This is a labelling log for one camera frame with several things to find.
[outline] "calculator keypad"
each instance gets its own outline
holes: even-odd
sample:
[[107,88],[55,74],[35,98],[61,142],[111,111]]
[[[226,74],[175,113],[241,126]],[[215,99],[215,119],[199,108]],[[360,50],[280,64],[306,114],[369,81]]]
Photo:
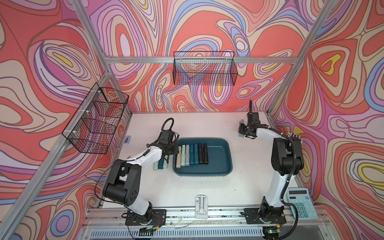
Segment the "calculator keypad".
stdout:
[[[316,211],[312,205],[312,201],[309,199],[309,197],[305,197],[305,199],[296,199],[291,200],[291,203],[294,203],[297,207],[297,210],[299,212],[299,218],[317,218]],[[295,211],[293,207],[291,207],[291,210],[293,214],[295,214]]]

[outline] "white latch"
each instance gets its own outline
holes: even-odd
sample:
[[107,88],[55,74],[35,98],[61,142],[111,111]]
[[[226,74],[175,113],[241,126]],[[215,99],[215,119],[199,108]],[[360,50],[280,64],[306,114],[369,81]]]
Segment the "white latch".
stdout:
[[195,218],[208,218],[208,197],[206,195],[196,195]]

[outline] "light blue calculator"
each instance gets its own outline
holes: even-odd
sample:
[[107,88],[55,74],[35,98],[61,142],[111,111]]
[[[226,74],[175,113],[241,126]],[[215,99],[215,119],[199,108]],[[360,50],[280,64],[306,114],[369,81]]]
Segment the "light blue calculator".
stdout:
[[[316,210],[314,209],[311,197],[308,194],[306,188],[289,188],[287,190],[287,199],[290,203],[296,205],[299,211],[299,220],[312,220],[317,219]],[[295,210],[291,206],[293,217],[295,216]]]

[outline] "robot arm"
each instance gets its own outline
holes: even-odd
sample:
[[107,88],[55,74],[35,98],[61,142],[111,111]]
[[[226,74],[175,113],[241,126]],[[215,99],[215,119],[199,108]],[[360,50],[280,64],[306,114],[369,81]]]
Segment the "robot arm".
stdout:
[[301,139],[296,134],[286,136],[266,124],[260,124],[258,113],[252,112],[252,101],[247,120],[247,125],[240,124],[239,134],[251,139],[259,137],[272,145],[271,164],[275,172],[268,193],[263,197],[260,214],[265,217],[266,214],[282,213],[284,204],[281,200],[288,183],[304,167]]
[[[164,130],[168,121],[172,121],[171,127]],[[137,156],[127,158],[125,161],[116,160],[103,188],[104,197],[123,204],[136,214],[137,221],[140,223],[148,223],[152,218],[152,204],[139,195],[141,167],[152,164],[164,158],[165,155],[179,153],[177,144],[179,135],[172,131],[173,123],[174,119],[168,118],[161,127],[158,139],[147,144],[147,149]],[[127,176],[126,181],[120,179],[125,176]]]

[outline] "mesh basket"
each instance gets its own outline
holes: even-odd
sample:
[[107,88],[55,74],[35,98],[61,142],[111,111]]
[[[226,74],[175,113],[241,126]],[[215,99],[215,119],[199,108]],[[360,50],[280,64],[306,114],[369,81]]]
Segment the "mesh basket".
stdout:
[[174,84],[234,86],[237,78],[234,54],[231,51],[174,52]]
[[114,88],[99,88],[66,138],[79,152],[106,154],[128,98]]

